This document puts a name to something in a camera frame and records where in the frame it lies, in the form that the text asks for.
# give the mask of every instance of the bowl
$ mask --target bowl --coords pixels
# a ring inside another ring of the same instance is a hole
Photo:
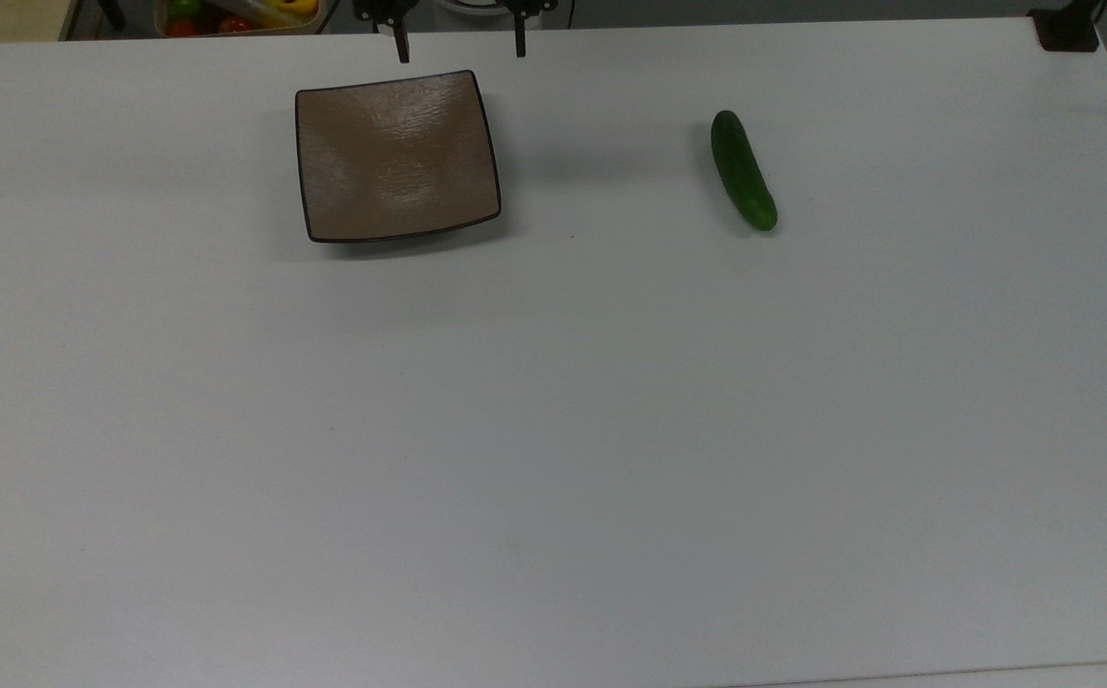
[[[501,213],[470,71],[299,91],[299,184],[321,243],[448,232]]]

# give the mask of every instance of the tomato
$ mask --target tomato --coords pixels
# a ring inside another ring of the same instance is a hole
[[[256,31],[256,24],[238,14],[230,14],[229,18],[221,19],[221,23],[218,24],[218,33],[239,33],[239,31]]]
[[[167,18],[189,19],[200,12],[200,0],[172,0],[167,9]]]
[[[200,35],[200,31],[196,30],[196,23],[192,19],[175,19],[167,27],[167,35],[173,39],[190,39],[194,35]]]

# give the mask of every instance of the square plate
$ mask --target square plate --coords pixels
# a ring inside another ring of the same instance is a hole
[[[397,239],[501,213],[470,71],[299,91],[294,119],[312,240]]]

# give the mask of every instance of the black bracket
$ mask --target black bracket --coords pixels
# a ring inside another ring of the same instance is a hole
[[[396,53],[403,64],[408,64],[408,31],[404,28],[404,17],[416,8],[417,0],[353,0],[353,17],[377,31],[380,25],[391,28],[396,39]]]
[[[556,10],[557,0],[499,0],[515,17],[515,55],[527,55],[527,35],[524,22],[535,18],[541,10]]]
[[[1100,0],[1072,0],[1061,10],[1030,10],[1037,27],[1037,40],[1051,52],[1096,52],[1100,39],[1092,23],[1092,12]]]

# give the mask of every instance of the square bowl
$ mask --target square bowl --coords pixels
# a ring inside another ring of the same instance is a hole
[[[299,91],[294,117],[312,240],[397,239],[501,213],[470,71]]]

